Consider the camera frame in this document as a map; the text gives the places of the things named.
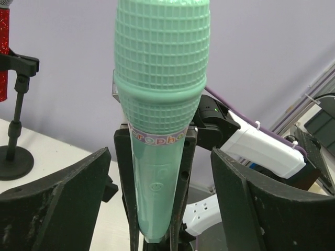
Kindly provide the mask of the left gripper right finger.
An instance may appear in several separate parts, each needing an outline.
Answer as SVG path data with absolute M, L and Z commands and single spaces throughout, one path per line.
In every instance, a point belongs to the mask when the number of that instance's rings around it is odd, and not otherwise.
M 334 250 L 334 197 L 278 182 L 216 148 L 211 166 L 229 250 Z

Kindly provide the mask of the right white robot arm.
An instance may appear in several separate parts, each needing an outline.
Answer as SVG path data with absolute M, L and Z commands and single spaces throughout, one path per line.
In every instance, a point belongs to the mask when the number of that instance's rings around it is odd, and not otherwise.
M 202 95 L 193 119 L 198 127 L 198 146 L 217 147 L 230 156 L 240 156 L 256 164 L 257 171 L 288 185 L 307 190 L 318 174 L 308 163 L 307 148 L 296 138 L 288 141 L 273 133 L 265 133 L 224 101 Z

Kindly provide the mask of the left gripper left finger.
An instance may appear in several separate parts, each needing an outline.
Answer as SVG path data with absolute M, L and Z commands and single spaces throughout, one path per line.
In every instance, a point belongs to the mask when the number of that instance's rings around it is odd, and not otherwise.
M 110 161 L 105 147 L 1 193 L 1 250 L 89 250 Z

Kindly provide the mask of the red glitter microphone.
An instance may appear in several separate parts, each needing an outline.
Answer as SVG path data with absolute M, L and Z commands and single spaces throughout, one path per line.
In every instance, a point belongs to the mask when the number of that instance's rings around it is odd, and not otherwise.
M 9 54 L 10 5 L 13 0 L 1 0 L 1 55 Z M 1 70 L 1 102 L 7 99 L 8 70 Z

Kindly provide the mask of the black round-base mic stand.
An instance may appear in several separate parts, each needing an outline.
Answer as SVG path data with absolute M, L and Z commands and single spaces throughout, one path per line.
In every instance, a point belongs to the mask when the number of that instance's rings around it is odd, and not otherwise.
M 9 50 L 1 54 L 1 70 L 16 72 L 15 91 L 17 92 L 14 118 L 8 127 L 8 144 L 1 146 L 1 180 L 15 180 L 27 175 L 34 166 L 33 155 L 17 145 L 21 135 L 20 121 L 24 95 L 29 91 L 30 78 L 39 72 L 39 59 L 19 55 Z

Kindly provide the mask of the teal plastic microphone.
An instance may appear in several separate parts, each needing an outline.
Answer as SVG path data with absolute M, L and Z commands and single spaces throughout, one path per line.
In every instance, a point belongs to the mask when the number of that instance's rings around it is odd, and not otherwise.
M 131 136 L 138 222 L 169 229 L 187 128 L 207 83 L 209 1 L 119 1 L 114 82 Z

